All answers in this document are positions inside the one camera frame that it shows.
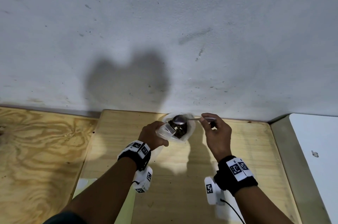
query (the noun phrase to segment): wooden table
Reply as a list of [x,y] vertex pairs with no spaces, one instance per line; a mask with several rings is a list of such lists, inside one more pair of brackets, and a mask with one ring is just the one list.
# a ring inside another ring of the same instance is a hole
[[41,224],[68,203],[96,123],[0,107],[1,224]]
[[[120,151],[136,140],[143,126],[163,114],[104,110],[82,169],[82,178],[98,178],[115,162]],[[281,158],[267,123],[225,119],[231,126],[232,153],[244,159],[260,188],[294,222],[301,223]],[[226,206],[210,206],[204,178],[215,174],[217,162],[206,146],[197,123],[185,144],[171,142],[150,162],[154,174],[150,190],[137,194],[132,223],[238,223]],[[233,197],[226,199],[235,204]]]

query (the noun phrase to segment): plywood surface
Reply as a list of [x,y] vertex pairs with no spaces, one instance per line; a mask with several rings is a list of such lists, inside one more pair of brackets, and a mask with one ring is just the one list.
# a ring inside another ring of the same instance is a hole
[[[82,178],[97,178],[115,162],[120,151],[136,140],[142,127],[163,114],[104,110],[92,137]],[[233,129],[231,149],[254,173],[260,188],[291,219],[300,223],[281,159],[266,123],[225,120]],[[213,176],[216,160],[197,123],[185,144],[171,142],[150,162],[154,174],[150,190],[137,194],[132,223],[238,223],[235,213],[210,206],[204,178]]]
[[67,204],[96,123],[0,107],[1,224],[41,224]]

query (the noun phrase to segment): wrist strap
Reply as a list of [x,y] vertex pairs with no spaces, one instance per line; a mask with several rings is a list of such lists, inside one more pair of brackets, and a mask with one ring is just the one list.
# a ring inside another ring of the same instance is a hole
[[214,181],[222,190],[228,190],[232,196],[241,188],[258,185],[254,175],[241,158],[227,156],[218,163],[218,169]]
[[131,158],[139,171],[143,171],[150,160],[150,147],[142,141],[133,141],[122,150],[117,156],[117,161],[123,157]]

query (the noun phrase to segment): forearm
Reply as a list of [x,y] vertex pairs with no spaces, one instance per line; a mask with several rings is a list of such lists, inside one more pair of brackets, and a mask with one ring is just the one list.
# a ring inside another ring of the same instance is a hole
[[62,211],[79,215],[87,224],[114,223],[136,172],[135,162],[123,157],[75,197]]
[[234,197],[246,224],[292,224],[259,187],[242,188]]

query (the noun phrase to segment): white wall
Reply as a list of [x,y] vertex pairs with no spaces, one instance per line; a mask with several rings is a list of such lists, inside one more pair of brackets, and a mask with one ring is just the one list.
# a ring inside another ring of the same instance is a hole
[[337,0],[0,0],[0,104],[338,115]]

